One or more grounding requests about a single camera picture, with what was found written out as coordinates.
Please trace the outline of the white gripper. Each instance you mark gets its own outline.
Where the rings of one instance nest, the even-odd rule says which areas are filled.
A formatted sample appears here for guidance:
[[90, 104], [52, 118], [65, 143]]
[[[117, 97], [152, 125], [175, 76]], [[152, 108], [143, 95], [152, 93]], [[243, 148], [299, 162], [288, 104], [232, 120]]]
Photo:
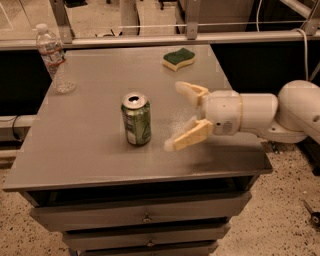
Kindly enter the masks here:
[[206, 140], [212, 133], [215, 135], [234, 135], [240, 129], [241, 96], [233, 90], [216, 90], [209, 93], [205, 87], [183, 81], [175, 83], [178, 94], [197, 108], [202, 104], [202, 116], [187, 121], [184, 127], [173, 134], [164, 143], [167, 152], [179, 151]]

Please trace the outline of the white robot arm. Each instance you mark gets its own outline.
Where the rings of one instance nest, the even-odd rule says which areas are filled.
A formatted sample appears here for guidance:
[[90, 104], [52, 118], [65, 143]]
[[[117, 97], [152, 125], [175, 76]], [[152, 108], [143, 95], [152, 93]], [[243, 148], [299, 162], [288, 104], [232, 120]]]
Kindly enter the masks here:
[[284, 85], [278, 94], [238, 93], [178, 81], [176, 91], [186, 97], [199, 118], [191, 118], [164, 144], [179, 151], [205, 141], [210, 135], [238, 132], [281, 143], [298, 143], [310, 137], [320, 143], [320, 87], [304, 80]]

